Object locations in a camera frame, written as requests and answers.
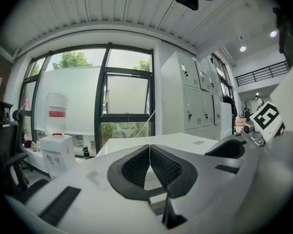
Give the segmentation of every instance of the wire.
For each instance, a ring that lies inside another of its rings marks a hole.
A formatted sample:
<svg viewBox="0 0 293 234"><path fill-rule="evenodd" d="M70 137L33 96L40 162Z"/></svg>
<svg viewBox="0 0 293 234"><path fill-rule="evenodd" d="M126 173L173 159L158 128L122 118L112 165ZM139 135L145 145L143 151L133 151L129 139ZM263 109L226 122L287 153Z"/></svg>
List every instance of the wire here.
<svg viewBox="0 0 293 234"><path fill-rule="evenodd" d="M142 130L144 129L144 127L145 127L145 126L147 125L147 123L150 121L150 119L152 118L152 116L154 115L154 113L155 113L155 110L154 110L154 112L152 113L152 115L150 116L150 118L146 121L145 125L143 126L143 128L140 130L140 132L137 134L136 137L139 136L139 134L142 132Z"/></svg>

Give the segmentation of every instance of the white table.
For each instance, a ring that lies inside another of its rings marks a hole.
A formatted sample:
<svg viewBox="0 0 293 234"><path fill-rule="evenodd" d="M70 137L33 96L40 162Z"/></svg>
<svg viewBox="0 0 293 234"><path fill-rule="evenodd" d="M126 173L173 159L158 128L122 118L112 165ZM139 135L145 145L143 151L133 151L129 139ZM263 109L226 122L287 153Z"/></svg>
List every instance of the white table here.
<svg viewBox="0 0 293 234"><path fill-rule="evenodd" d="M217 140L184 133L139 138L110 138L96 157L146 144L159 144L189 153L204 155L217 142ZM150 166L146 174L145 189L152 190L161 186L160 181Z"/></svg>

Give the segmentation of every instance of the white container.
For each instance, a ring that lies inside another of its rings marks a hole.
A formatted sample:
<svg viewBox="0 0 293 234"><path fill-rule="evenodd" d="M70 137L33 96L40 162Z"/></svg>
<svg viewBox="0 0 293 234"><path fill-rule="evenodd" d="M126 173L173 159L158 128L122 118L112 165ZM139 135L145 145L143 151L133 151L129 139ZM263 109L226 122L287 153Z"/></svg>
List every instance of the white container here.
<svg viewBox="0 0 293 234"><path fill-rule="evenodd" d="M76 166L72 136L46 136L40 139L40 145L43 160L51 179L56 179Z"/></svg>
<svg viewBox="0 0 293 234"><path fill-rule="evenodd" d="M45 134L62 136L66 131L66 97L60 93L49 93L45 106Z"/></svg>

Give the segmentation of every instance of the chair armrest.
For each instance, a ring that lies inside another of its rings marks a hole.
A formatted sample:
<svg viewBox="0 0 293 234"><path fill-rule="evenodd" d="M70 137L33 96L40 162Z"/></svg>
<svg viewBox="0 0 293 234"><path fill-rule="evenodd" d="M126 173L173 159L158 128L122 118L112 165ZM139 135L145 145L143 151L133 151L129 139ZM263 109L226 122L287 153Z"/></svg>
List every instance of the chair armrest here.
<svg viewBox="0 0 293 234"><path fill-rule="evenodd" d="M28 157L28 154L26 153L16 154L13 157L9 158L5 164L7 166L11 166L11 165L14 165L15 163L19 163L21 160L27 157Z"/></svg>

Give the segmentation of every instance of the fan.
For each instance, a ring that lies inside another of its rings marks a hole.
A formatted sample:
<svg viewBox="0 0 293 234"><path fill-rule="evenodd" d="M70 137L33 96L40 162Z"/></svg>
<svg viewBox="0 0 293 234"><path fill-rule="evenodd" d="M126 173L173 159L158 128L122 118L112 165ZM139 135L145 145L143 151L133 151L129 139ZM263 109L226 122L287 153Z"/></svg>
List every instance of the fan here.
<svg viewBox="0 0 293 234"><path fill-rule="evenodd" d="M241 106L241 111L245 118L250 117L252 112L252 105L248 101L244 101Z"/></svg>

